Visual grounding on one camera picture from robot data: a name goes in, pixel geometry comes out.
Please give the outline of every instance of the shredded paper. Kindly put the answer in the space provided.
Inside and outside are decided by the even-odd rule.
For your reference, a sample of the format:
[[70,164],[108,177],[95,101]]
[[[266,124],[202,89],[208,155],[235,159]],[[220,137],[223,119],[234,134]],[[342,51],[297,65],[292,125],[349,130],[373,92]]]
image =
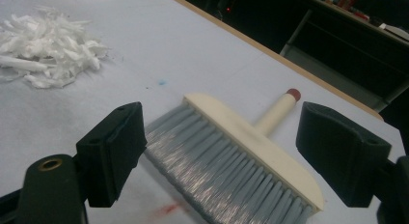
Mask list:
[[107,47],[84,26],[53,8],[36,7],[36,16],[12,14],[0,23],[0,80],[24,77],[36,88],[62,88],[87,69],[99,70]]

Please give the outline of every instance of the brush bristles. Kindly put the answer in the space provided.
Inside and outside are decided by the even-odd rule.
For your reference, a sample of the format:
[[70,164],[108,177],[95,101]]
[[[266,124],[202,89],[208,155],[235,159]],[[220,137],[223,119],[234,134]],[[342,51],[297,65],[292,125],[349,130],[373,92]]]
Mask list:
[[187,104],[146,136],[147,157],[211,223],[304,224],[312,212]]

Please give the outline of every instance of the white tabletop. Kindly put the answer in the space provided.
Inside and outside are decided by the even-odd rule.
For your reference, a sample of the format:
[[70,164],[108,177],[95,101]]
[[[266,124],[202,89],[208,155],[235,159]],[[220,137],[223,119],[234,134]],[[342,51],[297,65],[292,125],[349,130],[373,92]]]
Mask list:
[[[178,105],[184,94],[208,93],[250,123],[283,92],[337,109],[404,154],[398,130],[316,85],[268,54],[174,0],[0,0],[0,19],[54,7],[110,47],[100,71],[64,89],[34,89],[23,79],[0,84],[0,195],[22,186],[27,167],[51,154],[75,155],[75,143],[114,108],[141,101],[145,123]],[[301,102],[271,139],[303,164],[322,188],[325,210],[309,223],[375,223],[379,201],[349,209],[297,152]],[[90,209],[91,223],[204,223],[144,157],[111,209]]]

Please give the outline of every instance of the hand broom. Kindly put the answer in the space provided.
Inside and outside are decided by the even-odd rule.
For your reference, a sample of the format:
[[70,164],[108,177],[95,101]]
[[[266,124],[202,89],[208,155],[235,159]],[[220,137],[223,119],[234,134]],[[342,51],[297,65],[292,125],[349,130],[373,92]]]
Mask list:
[[146,127],[145,154],[210,223],[304,224],[323,209],[319,186],[265,137],[299,98],[288,90],[251,126],[215,98],[186,95]]

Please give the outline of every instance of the blue mark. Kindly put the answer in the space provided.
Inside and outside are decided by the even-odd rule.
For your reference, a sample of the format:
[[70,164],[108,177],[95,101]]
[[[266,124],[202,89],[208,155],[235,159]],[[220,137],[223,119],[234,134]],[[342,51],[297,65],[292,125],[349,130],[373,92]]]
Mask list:
[[157,84],[159,84],[160,86],[166,85],[168,84],[168,82],[165,79],[160,79]]

